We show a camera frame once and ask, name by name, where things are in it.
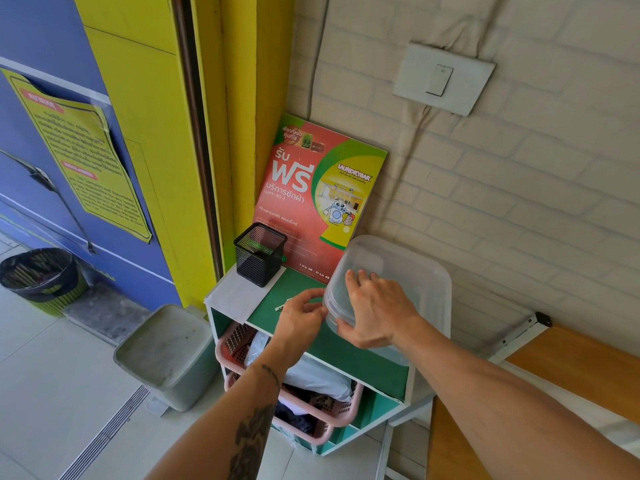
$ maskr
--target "white paper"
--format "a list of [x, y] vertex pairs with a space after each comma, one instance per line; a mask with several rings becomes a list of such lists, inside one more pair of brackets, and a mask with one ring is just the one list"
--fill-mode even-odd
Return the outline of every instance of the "white paper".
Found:
[[238, 323], [245, 323], [284, 273], [284, 266], [264, 288], [240, 276], [234, 265], [205, 298], [204, 303]]

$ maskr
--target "green tabletop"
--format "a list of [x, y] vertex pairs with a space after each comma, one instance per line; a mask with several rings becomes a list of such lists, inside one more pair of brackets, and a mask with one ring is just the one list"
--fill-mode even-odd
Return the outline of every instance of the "green tabletop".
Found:
[[[324, 285], [287, 268], [249, 317], [248, 323], [273, 334], [280, 316], [280, 312], [275, 311], [276, 307], [284, 304], [287, 298], [292, 298], [300, 291], [320, 287]], [[316, 341], [308, 352], [379, 391], [401, 401], [404, 400], [408, 367], [352, 346], [332, 332], [326, 323], [323, 323]]]

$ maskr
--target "drain grate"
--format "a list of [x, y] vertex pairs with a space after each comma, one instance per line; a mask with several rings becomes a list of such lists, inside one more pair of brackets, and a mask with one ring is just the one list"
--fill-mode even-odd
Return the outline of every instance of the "drain grate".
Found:
[[93, 463], [93, 460], [98, 458], [100, 452], [105, 449], [109, 442], [116, 435], [118, 430], [123, 427], [133, 412], [138, 409], [142, 401], [149, 395], [149, 389], [144, 386], [140, 386], [137, 391], [127, 400], [126, 403], [120, 408], [120, 410], [114, 414], [113, 418], [102, 428], [100, 433], [92, 439], [91, 443], [87, 445], [80, 455], [69, 466], [66, 472], [62, 474], [59, 480], [77, 480], [89, 468]]

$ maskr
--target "forearm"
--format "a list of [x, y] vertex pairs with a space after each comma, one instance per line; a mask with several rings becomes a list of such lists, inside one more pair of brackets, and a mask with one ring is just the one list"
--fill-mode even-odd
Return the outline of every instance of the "forearm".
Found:
[[440, 396], [500, 479], [638, 478], [637, 459], [528, 382], [454, 345], [422, 319], [395, 345]]
[[284, 350], [272, 341], [147, 480], [256, 478], [287, 368]]

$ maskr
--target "person's left hand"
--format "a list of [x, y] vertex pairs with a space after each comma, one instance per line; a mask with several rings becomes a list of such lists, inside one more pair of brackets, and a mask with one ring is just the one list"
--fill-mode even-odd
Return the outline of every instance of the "person's left hand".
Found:
[[295, 365], [307, 351], [320, 331], [327, 309], [322, 303], [308, 303], [324, 296], [324, 288], [313, 288], [288, 300], [273, 333], [271, 343], [280, 347], [288, 367]]

